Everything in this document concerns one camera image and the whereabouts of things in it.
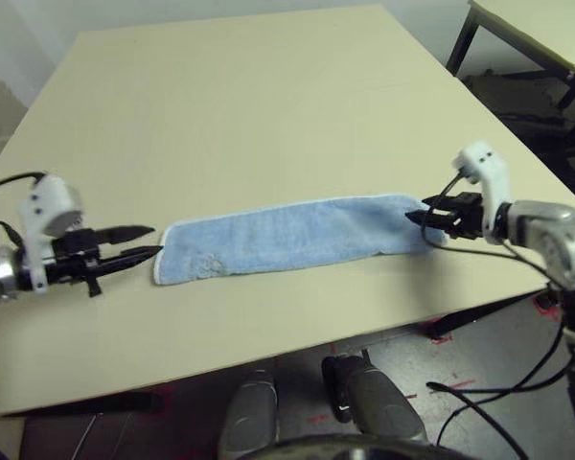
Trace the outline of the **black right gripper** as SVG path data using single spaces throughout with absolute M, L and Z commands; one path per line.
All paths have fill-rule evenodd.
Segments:
M 476 240 L 483 237 L 482 201 L 480 193 L 462 192 L 456 196 L 438 194 L 424 198 L 422 203 L 430 209 L 449 209 L 449 213 L 415 210 L 407 212 L 405 216 L 421 228 L 448 231 L 453 239 Z

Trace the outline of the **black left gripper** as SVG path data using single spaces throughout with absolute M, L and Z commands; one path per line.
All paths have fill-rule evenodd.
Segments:
M 154 231 L 153 227 L 145 225 L 119 225 L 96 231 L 85 228 L 66 232 L 51 241 L 54 258 L 45 265 L 47 281 L 50 285 L 86 283 L 90 297 L 101 295 L 99 274 L 112 274 L 135 267 L 156 256 L 163 246 L 139 246 L 101 259 L 99 243 L 130 242 Z

